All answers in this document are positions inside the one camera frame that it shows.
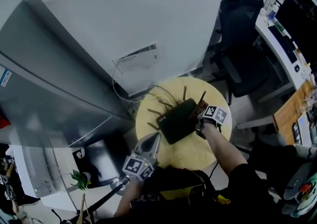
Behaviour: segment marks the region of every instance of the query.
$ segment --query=black sleeve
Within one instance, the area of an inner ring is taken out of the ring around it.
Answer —
[[[236,167],[229,176],[230,200],[237,208],[255,212],[271,212],[275,208],[273,197],[265,183],[248,164]]]

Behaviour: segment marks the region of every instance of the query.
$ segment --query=chair backrest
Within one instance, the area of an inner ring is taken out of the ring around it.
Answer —
[[[263,5],[263,0],[221,1],[219,17],[222,50],[252,41],[256,20]]]

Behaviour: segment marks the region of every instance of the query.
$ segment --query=electrical outlet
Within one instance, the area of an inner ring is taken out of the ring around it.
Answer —
[[[117,61],[119,70],[124,72],[135,71],[144,67],[149,67],[159,61],[159,50],[155,44],[124,56]]]

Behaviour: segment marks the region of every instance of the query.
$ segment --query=chair armrest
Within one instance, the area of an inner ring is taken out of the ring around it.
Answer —
[[[238,71],[236,70],[233,63],[231,62],[231,60],[227,56],[225,56],[221,59],[221,63],[223,64],[223,67],[226,69],[229,76],[232,78],[232,80],[235,83],[242,82],[242,79],[241,79]]]

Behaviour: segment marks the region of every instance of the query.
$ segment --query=black office chair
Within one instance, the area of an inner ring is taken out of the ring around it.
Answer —
[[[215,55],[215,62],[221,73],[214,74],[213,83],[225,79],[229,88],[228,104],[232,94],[241,97],[250,94],[267,80],[267,73],[262,62],[263,55],[252,46],[255,23],[263,0],[222,0],[219,8],[222,40],[208,47]]]

